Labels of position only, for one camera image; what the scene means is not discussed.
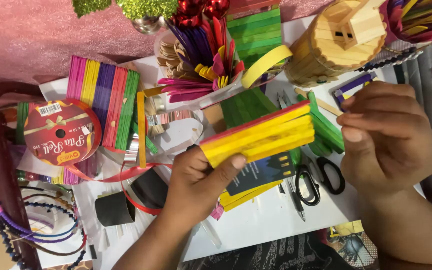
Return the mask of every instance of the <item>white table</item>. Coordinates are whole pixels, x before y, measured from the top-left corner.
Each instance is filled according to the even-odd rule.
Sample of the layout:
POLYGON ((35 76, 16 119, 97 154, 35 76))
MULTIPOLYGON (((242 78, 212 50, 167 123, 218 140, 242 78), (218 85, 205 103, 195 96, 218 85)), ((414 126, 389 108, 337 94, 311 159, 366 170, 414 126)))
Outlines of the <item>white table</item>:
MULTIPOLYGON (((293 41, 297 40, 313 18, 314 16, 309 16, 283 23, 284 44, 290 46, 293 41)), ((147 88, 155 87, 155 82, 163 78, 163 73, 157 66, 155 56, 141 58, 135 60, 134 63, 138 71, 141 72, 141 79, 147 88)), ((378 69, 375 72, 382 81, 396 83, 392 67, 378 69)), ((318 98, 336 107, 329 93, 351 81, 352 78, 362 76, 363 74, 358 71, 345 73, 339 76, 338 81, 323 84, 312 89, 318 98)), ((62 79, 46 83, 41 86, 41 89, 49 99, 61 99, 65 97, 66 85, 67 79, 62 79)), ((296 99, 294 88, 295 86, 288 82, 285 74, 281 73, 274 81, 267 85, 266 95, 273 103, 278 104, 277 92, 281 93, 285 91, 294 102, 296 99)), ((171 110, 177 106, 177 104, 168 104, 167 109, 171 110)), ((336 124, 336 117, 333 114, 322 108, 320 111, 333 124, 338 126, 336 124)), ((181 125, 181 123, 171 123, 171 125, 181 125)), ((202 138, 214 133, 210 125, 206 124, 205 126, 206 129, 201 136, 202 138)), ((167 132, 171 137, 171 133, 173 132, 171 126, 167 132)), ((333 153, 329 157, 337 165, 340 164, 341 158, 342 155, 336 153, 333 153)), ((169 176, 170 172, 165 171, 163 174, 169 176)), ((339 195, 328 194, 323 186, 320 186, 321 202, 311 207, 303 205, 306 222, 303 222, 297 214, 290 197, 287 194, 279 193, 277 187, 255 197, 254 201, 249 200, 231 211, 225 212, 219 221, 209 217, 207 220, 221 239, 221 248, 217 249, 213 245, 202 228, 199 230, 194 229, 183 253, 182 260, 188 261, 201 258, 359 219, 356 207, 356 190, 351 185, 346 183, 345 191, 339 195)), ((89 236, 93 236, 88 239, 88 242, 89 244, 94 244, 97 250, 100 238, 102 237, 101 230, 103 227, 96 218, 94 200, 108 189, 119 191, 120 188, 119 183, 104 184, 99 182, 85 182, 73 187, 78 207, 82 213, 81 219, 85 230, 89 236)), ((152 219, 151 215, 141 212, 137 213, 134 224, 125 224, 122 226, 124 235, 120 239, 117 237, 115 226, 107 227, 106 232, 109 247, 104 252, 98 253, 98 258, 93 262, 94 269, 110 269, 120 256, 123 255, 124 251, 137 240, 152 219)))

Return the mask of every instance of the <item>scissors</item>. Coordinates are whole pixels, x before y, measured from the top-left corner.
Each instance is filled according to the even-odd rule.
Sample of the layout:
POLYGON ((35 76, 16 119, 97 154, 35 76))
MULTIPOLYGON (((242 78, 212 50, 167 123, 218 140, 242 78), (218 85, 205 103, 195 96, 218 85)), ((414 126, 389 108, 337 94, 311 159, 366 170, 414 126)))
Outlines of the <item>scissors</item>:
POLYGON ((290 181, 289 188, 291 190, 291 197, 295 203, 296 211, 304 222, 306 222, 306 218, 304 216, 304 209, 301 202, 308 206, 315 206, 321 201, 319 185, 315 181, 315 176, 317 176, 317 178, 322 181, 321 184, 323 184, 331 194, 341 194, 346 187, 343 174, 335 163, 322 156, 318 157, 315 163, 312 158, 304 153, 304 151, 301 151, 301 162, 296 166, 296 176, 293 178, 294 181, 290 181), (329 181, 329 177, 325 171, 325 165, 330 165, 336 171, 339 178, 339 187, 337 189, 335 189, 331 184, 331 181, 329 181), (310 190, 310 193, 312 193, 314 199, 312 196, 308 198, 303 196, 300 188, 301 180, 305 182, 306 187, 308 190, 310 190))

